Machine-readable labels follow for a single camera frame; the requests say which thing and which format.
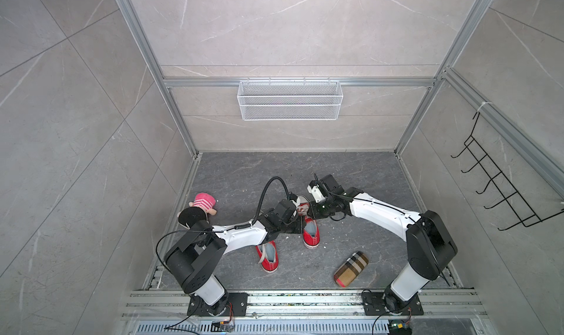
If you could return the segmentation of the red canvas sneaker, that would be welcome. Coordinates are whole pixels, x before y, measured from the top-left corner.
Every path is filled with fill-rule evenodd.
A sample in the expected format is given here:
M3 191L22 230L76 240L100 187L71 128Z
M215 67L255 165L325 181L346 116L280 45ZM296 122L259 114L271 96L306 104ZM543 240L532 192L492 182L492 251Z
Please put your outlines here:
M274 241L267 242L263 245L256 247L256 252L259 257L258 264L267 273L273 273L278 269L279 258Z
M296 204L298 216L301 218L303 243L307 248L316 248L320 244L320 231L311 203L305 196L299 195Z

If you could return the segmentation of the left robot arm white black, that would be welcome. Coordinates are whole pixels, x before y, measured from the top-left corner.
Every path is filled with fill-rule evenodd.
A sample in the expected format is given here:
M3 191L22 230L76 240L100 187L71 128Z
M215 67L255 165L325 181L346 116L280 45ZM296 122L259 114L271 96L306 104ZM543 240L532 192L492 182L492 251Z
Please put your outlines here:
M197 296L213 310L222 310L228 292L214 271L223 255L249 246L266 248L294 227L297 208L296 200L283 199L276 207L260 212L257 220L231 226L213 226L203 208L186 208L179 214L184 236L165 254L164 265L184 293Z

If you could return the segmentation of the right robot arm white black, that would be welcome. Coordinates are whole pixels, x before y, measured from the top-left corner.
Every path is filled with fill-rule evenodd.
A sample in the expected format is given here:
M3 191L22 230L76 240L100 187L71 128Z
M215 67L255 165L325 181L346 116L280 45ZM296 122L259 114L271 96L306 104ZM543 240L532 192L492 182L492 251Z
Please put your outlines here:
M426 284L436 280L458 253L458 247L436 212L413 212L387 204L351 187L344 190L332 175L315 178L308 186L315 202L314 217L337 212L374 223L400 237L407 247L408 264L387 286L383 300L389 311L399 311Z

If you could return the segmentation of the plaid beige glasses case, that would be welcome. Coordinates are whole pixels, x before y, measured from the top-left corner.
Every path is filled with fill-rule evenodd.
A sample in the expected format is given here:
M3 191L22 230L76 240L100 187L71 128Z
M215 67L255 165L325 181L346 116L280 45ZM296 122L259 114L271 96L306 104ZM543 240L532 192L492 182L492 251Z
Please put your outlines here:
M333 280L340 287L348 287L368 264L367 255L363 251L356 251L334 273Z

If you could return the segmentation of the plush doll pink hat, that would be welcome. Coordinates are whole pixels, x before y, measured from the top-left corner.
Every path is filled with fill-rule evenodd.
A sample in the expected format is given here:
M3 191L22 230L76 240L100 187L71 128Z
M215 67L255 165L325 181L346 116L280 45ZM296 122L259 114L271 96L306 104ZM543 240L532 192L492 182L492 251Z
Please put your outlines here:
M217 210L214 208L216 199L205 192L197 194L193 201L189 202L189 207L178 214L178 223L190 229L195 223L201 220L209 221L209 216L215 216Z

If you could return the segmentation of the white vented floor grille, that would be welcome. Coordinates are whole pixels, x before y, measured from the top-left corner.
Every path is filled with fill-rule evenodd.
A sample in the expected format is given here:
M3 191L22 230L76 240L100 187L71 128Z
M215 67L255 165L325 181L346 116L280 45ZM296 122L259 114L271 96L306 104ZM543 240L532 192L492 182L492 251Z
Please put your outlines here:
M198 325L147 320L133 334L389 334L389 322L379 320L237 320L231 331L221 330L212 320Z

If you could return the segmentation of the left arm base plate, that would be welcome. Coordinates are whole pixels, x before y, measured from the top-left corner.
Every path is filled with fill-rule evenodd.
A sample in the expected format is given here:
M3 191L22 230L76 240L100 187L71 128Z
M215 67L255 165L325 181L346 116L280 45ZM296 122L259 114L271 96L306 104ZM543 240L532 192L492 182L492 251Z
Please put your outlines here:
M215 305L209 306L202 298L194 295L189 303L187 316L244 317L248 308L248 296L246 292L227 292Z

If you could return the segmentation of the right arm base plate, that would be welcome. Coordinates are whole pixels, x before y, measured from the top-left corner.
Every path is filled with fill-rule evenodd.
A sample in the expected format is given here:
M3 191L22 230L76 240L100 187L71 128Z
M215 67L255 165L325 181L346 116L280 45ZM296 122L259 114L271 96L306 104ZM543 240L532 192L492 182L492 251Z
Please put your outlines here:
M363 290L360 293L361 303L366 316L379 315L413 315L424 314L419 294L416 293L408 301L403 301L393 292L376 292Z

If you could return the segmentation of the aluminium mounting rail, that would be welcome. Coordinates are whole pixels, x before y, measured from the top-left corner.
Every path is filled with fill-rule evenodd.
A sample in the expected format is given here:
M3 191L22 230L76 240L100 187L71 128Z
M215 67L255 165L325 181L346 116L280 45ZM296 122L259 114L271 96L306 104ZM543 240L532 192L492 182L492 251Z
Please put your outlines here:
M242 319L372 319L361 303L361 290L248 290L248 308ZM424 314L379 315L421 318L486 318L487 312L473 289L424 289L419 292ZM123 318L172 319L187 315L191 298L180 291L134 291L118 309Z

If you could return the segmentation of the black wall hook rack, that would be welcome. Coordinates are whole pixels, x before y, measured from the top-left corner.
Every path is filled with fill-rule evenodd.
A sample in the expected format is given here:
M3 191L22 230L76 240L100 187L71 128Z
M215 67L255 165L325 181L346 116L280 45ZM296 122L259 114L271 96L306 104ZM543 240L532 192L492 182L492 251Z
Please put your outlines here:
M485 195L487 192L495 192L499 198L490 205L484 205L483 209L490 211L499 206L506 206L511 212L515 221L506 227L496 227L499 232L507 232L515 227L521 226L530 228L551 220L555 217L563 216L563 208L547 217L541 217L527 199L521 194L509 176L496 163L493 157L486 151L484 146L477 140L474 132L480 120L480 113L474 113L473 125L468 137L463 142L461 150L450 157L458 159L468 154L472 158L473 165L467 169L461 169L462 174L468 174L478 168L487 177L487 181L481 190L476 190L477 195Z

